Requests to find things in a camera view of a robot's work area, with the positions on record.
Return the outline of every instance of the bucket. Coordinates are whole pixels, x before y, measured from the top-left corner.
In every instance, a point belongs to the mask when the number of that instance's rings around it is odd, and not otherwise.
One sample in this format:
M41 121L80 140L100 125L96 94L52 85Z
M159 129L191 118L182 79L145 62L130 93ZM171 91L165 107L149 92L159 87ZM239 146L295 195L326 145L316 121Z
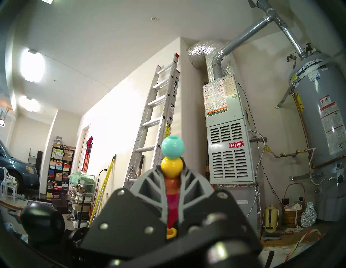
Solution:
M285 199L285 197L286 197L286 192L287 192L288 187L290 187L291 185L294 185L294 184L300 184L303 187L303 190L304 190L304 202L305 202L306 201L305 200L305 197L306 197L305 188L304 188L304 185L302 183L300 183L300 182L292 183L289 186L287 186L283 198ZM295 212L295 211L285 211L284 207L282 206L282 211L283 211L284 216L285 216L285 224L287 225L288 228L296 227L295 217L297 217L298 226L301 226L300 219L302 217L302 213L304 211L304 207L302 209L300 209L300 210L297 210L297 212Z

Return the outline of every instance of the yellow ball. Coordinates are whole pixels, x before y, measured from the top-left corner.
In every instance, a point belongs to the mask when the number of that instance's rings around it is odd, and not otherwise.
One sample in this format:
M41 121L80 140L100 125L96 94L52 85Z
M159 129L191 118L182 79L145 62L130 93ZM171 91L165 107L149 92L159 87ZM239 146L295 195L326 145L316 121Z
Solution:
M183 161L180 158L169 159L165 157L161 161L163 174L168 178L176 178L183 170Z

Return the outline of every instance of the ceiling light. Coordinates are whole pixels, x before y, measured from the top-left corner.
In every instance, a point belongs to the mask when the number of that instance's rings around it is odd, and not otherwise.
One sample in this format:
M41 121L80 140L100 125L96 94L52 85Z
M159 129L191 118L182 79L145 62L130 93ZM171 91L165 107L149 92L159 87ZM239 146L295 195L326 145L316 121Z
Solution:
M25 80L39 82L44 73L45 63L43 56L34 49L24 50L21 55L20 72Z
M38 112L40 110L40 104L37 100L22 96L19 99L19 105L29 112Z

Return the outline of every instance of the yellow pole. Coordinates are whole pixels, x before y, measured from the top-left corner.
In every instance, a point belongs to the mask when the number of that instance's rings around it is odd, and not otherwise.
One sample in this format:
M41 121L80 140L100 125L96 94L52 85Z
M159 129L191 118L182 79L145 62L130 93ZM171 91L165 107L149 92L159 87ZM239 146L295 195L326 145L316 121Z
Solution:
M117 158L117 155L114 155L113 161L111 163L111 166L109 167L110 171L112 170L113 165L115 165L116 158ZM110 172L108 174L106 184L104 185L104 190L102 191L102 194L101 194L101 202L102 202L102 199L103 199L104 192L106 191L106 186L107 186L107 183L108 183L109 175L110 175ZM97 215L99 215L99 213L100 213L100 206L99 206L99 209L97 210Z
M109 174L110 174L110 172L111 172L111 170L112 170L112 166L113 166L114 160L115 160L115 157L112 158L112 162L111 162L110 165L109 165L109 168L108 168L106 177L105 177L105 179L104 179L104 181L103 181L103 183L102 183L102 186L101 186L101 188L100 188L100 193L99 193L99 195L98 195L98 197L97 197L97 199L96 199L95 206L94 206L94 208L93 208L93 210L92 210L92 214L91 214L91 217L90 217L90 221L89 221L88 227L90 227L90 225L91 225L91 223L92 223L92 219L94 218L95 212L96 212L96 210L97 210L97 207L99 207L99 206L98 206L98 203L99 203L99 200L100 200L100 196L101 196L101 193L102 193L102 189L105 187L105 185L106 185L106 183L107 183Z

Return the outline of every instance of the white chair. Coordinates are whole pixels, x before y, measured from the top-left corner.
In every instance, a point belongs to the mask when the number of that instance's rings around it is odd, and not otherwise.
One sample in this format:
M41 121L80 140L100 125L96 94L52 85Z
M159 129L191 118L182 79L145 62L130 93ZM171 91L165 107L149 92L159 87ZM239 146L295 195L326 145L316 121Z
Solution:
M18 181L15 177L11 176L8 173L8 170L5 167L3 167L3 174L4 178L1 183L1 193L4 197L11 197L10 195L8 195L8 189L10 188L12 190L13 201L15 201L17 196Z

